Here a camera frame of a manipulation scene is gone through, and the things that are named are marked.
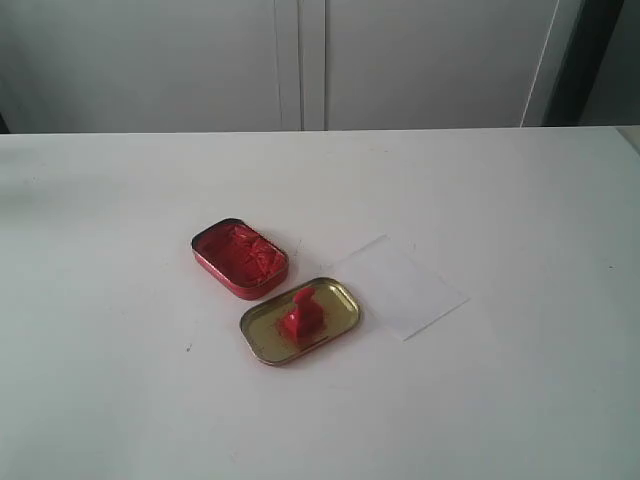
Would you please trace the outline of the red ink pad tin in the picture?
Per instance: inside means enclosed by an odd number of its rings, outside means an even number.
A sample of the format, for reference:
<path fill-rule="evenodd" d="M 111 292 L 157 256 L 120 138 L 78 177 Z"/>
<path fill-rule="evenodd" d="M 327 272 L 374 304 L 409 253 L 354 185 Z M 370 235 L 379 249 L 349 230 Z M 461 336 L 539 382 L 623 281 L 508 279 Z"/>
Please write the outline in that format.
<path fill-rule="evenodd" d="M 195 260 L 236 297 L 256 300 L 287 277 L 289 257 L 241 219 L 227 218 L 191 240 Z"/>

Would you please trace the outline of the gold tin lid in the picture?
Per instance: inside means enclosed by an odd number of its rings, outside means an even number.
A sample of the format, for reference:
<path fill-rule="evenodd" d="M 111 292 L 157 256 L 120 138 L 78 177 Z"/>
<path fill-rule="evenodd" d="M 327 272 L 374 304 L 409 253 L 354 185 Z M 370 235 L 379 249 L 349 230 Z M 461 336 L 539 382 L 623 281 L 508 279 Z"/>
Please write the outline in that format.
<path fill-rule="evenodd" d="M 317 277 L 250 308 L 239 327 L 260 362 L 282 366 L 353 330 L 361 317 L 343 284 Z"/>

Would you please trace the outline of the dark vertical post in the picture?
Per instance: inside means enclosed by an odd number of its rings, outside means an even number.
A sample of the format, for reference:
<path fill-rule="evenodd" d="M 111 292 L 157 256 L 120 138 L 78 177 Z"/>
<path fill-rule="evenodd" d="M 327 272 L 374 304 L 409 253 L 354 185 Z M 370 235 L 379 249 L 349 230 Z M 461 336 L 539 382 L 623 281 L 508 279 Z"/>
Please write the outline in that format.
<path fill-rule="evenodd" d="M 639 0 L 583 1 L 542 124 L 639 123 Z"/>

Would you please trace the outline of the white cabinet doors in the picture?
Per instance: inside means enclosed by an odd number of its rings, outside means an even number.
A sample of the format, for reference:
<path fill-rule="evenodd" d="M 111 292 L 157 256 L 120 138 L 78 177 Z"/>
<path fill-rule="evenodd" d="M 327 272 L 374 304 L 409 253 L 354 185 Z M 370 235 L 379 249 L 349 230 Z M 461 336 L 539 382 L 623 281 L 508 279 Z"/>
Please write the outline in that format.
<path fill-rule="evenodd" d="M 17 133 L 542 123 L 577 1 L 5 1 Z"/>

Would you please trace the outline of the red plastic stamp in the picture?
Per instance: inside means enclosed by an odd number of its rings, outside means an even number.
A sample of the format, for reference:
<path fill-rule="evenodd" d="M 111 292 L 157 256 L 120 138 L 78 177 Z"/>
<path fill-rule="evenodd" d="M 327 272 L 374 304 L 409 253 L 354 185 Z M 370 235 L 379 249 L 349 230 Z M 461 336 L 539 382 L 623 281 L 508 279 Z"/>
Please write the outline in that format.
<path fill-rule="evenodd" d="M 293 309 L 281 320 L 282 333 L 296 344 L 311 339 L 324 328 L 324 309 L 314 299 L 316 289 L 305 287 L 293 297 Z"/>

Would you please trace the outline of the white paper sheet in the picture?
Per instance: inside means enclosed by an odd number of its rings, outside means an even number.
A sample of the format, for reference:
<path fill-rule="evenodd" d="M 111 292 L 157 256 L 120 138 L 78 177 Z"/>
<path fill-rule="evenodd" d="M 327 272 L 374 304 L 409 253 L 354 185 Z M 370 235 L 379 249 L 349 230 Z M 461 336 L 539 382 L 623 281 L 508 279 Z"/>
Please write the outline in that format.
<path fill-rule="evenodd" d="M 416 263 L 383 235 L 328 268 L 365 310 L 406 341 L 469 297 Z"/>

